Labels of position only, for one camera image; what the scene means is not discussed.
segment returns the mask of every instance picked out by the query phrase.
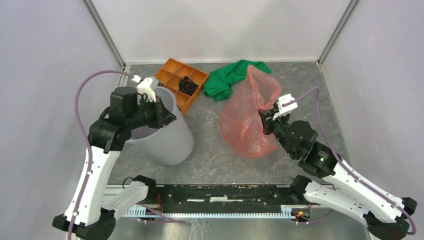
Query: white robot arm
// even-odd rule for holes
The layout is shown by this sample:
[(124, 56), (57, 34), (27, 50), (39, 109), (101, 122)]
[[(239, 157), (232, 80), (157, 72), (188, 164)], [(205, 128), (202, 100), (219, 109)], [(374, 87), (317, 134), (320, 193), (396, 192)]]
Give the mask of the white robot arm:
[(134, 179), (113, 199), (102, 203), (112, 168), (126, 140), (131, 137), (131, 130), (142, 126), (159, 129), (176, 119), (153, 91), (157, 79), (148, 77), (141, 80), (136, 75), (132, 80), (138, 84), (137, 88), (126, 86), (116, 88), (110, 95), (110, 106), (90, 126), (88, 140), (92, 161), (89, 163), (87, 149), (75, 194), (65, 213), (53, 219), (55, 228), (68, 231), (72, 224), (72, 232), (77, 237), (86, 240), (106, 240), (112, 233), (116, 221), (128, 209), (147, 197), (149, 188), (142, 181)]
[(324, 188), (305, 176), (297, 176), (290, 187), (311, 203), (356, 219), (382, 240), (404, 238), (410, 226), (407, 218), (415, 229), (410, 217), (417, 202), (410, 197), (394, 196), (357, 173), (331, 147), (316, 141), (318, 133), (307, 121), (289, 123), (290, 113), (297, 107), (296, 100), (287, 94), (278, 98), (273, 109), (260, 111), (264, 134), (274, 134), (287, 154), (299, 160), (299, 167), (342, 189), (343, 193)]

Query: green towel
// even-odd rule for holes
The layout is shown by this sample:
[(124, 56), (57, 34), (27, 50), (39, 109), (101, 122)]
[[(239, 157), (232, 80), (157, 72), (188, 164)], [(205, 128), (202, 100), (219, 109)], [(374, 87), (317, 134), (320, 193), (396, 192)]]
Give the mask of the green towel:
[(215, 102), (230, 98), (231, 88), (235, 83), (246, 78), (249, 65), (267, 74), (271, 73), (271, 69), (262, 61), (240, 60), (211, 71), (203, 86), (204, 95), (213, 98)]

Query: orange tray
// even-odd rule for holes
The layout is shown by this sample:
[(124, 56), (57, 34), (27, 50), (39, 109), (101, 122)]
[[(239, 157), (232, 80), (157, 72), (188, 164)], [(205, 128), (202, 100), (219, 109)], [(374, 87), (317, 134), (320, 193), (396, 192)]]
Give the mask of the orange tray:
[[(191, 96), (179, 90), (178, 84), (184, 76), (189, 77), (198, 85), (198, 88)], [(155, 77), (159, 79), (162, 87), (169, 89), (175, 94), (176, 102), (181, 109), (181, 113), (185, 115), (195, 99), (202, 92), (203, 85), (206, 80), (208, 80), (209, 74), (170, 58), (160, 70), (157, 71)]]

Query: white panel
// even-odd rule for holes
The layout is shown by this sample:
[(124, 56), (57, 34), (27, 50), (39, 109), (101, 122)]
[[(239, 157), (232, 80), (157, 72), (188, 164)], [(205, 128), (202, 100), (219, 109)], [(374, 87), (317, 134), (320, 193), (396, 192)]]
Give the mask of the white panel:
[(418, 202), (407, 239), (424, 238), (423, 12), (418, 0), (360, 1), (323, 65), (356, 170)]
[(308, 61), (349, 0), (93, 0), (126, 62)]
[[(85, 155), (74, 95), (90, 74), (119, 66), (80, 0), (3, 0), (0, 33), (0, 239), (62, 240), (53, 217), (68, 207)], [(86, 128), (118, 80), (83, 89)]]

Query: red plastic bag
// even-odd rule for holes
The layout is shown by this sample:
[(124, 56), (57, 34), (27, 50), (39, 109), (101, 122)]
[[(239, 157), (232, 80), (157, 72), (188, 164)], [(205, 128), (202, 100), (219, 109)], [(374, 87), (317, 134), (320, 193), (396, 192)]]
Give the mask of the red plastic bag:
[(253, 65), (219, 116), (221, 134), (245, 158), (265, 156), (278, 148), (274, 135), (265, 135), (258, 110), (269, 110), (281, 94), (281, 85)]

